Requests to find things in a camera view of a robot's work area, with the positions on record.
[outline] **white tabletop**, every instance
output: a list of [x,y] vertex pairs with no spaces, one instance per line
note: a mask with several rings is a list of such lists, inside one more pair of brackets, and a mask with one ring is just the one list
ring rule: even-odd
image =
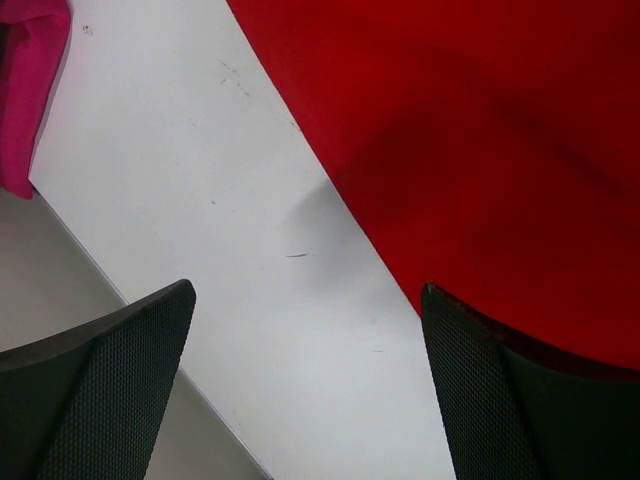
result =
[[448,479],[420,322],[222,0],[75,0],[31,179],[279,480]]

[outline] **white table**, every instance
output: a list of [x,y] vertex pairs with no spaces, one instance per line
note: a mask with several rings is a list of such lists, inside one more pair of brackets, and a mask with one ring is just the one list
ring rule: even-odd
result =
[[420,322],[222,0],[75,0],[31,179],[279,480],[453,478]]

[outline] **pink garment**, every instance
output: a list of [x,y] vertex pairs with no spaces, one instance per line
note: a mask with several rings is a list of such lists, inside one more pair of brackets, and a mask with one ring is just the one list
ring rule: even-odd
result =
[[66,0],[0,0],[0,187],[31,198],[34,140],[69,34]]

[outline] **red garment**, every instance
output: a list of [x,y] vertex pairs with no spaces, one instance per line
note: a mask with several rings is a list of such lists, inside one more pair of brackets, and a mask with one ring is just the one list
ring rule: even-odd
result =
[[416,308],[640,369],[640,1],[229,4]]
[[33,142],[71,16],[65,0],[0,0],[0,23],[9,24],[0,70],[0,187],[31,198]]

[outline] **gray floor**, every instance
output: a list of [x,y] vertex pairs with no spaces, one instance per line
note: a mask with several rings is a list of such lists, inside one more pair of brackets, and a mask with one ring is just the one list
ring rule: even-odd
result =
[[[121,307],[119,298],[44,201],[0,190],[0,351]],[[181,373],[147,480],[265,476]]]

